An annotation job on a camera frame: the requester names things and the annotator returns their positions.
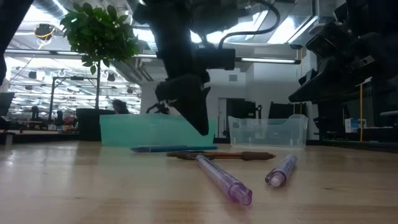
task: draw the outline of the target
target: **pen cap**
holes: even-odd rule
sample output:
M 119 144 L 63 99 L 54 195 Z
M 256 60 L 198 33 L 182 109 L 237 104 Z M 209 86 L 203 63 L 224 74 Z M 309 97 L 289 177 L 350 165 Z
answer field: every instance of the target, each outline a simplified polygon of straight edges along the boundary
M 279 187 L 283 183 L 283 177 L 275 175 L 271 178 L 271 185 L 273 187 Z
M 245 191 L 239 185 L 234 185 L 230 190 L 230 197 L 241 203 L 242 205 L 250 205 L 252 200 L 253 192 L 248 189 Z

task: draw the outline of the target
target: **plastic container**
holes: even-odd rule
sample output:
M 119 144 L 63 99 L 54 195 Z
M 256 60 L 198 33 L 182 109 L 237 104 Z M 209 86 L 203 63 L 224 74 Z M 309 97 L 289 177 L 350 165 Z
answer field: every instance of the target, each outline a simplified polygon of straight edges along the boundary
M 209 121 L 209 135 L 202 136 L 182 116 L 166 114 L 102 115 L 103 146 L 211 146 L 216 123 Z
M 305 148 L 308 118 L 295 114 L 289 119 L 238 119 L 228 117 L 232 146 Z

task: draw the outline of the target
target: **person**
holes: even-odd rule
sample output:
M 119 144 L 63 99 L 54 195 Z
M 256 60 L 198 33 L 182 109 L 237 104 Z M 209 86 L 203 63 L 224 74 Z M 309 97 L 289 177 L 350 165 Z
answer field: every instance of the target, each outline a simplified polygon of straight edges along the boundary
M 113 100 L 112 101 L 113 110 L 116 114 L 129 114 L 129 110 L 127 109 L 127 103 L 121 100 Z

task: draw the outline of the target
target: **yellow pole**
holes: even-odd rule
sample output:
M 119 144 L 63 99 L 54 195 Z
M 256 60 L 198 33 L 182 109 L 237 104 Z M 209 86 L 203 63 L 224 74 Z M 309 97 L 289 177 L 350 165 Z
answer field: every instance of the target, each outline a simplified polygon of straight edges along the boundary
M 361 113 L 361 115 L 360 115 L 360 120 L 359 120 L 359 123 L 360 123 L 360 125 L 361 125 L 361 133 L 360 133 L 360 137 L 359 137 L 359 141 L 362 141 L 362 135 L 363 135 L 363 122 L 362 122 L 362 84 L 361 84 L 361 88 L 360 88 L 360 94 L 359 94 L 359 104 L 360 104 L 360 109 L 359 109 L 359 111 L 360 111 L 360 113 Z

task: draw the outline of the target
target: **teal plastic bin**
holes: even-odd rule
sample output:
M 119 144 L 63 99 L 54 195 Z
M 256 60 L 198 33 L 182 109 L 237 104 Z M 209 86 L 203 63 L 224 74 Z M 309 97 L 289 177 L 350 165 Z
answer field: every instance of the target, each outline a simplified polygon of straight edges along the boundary
M 166 114 L 101 115 L 103 146 L 211 146 L 216 123 L 209 121 L 209 135 L 202 136 L 182 116 Z

